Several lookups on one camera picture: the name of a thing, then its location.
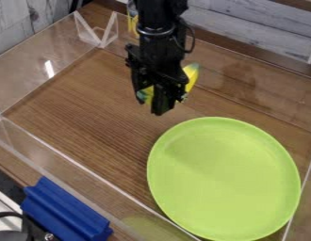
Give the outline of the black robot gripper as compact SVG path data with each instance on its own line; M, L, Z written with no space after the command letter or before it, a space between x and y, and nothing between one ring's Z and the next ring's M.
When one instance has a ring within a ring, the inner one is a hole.
M146 89L154 87L151 112L163 116L175 107L175 102L183 101L187 93L188 77L182 68L188 52L187 30L147 29L138 32L140 44L126 45L135 96L144 104L150 97Z

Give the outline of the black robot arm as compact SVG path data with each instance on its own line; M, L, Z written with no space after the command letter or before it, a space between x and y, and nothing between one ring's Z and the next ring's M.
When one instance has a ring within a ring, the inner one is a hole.
M182 15L188 0L134 0L139 11L139 44L128 43L126 64L131 68L132 86L140 104L144 91L154 88L151 113L162 116L184 100L188 76L182 62L187 48L188 24Z

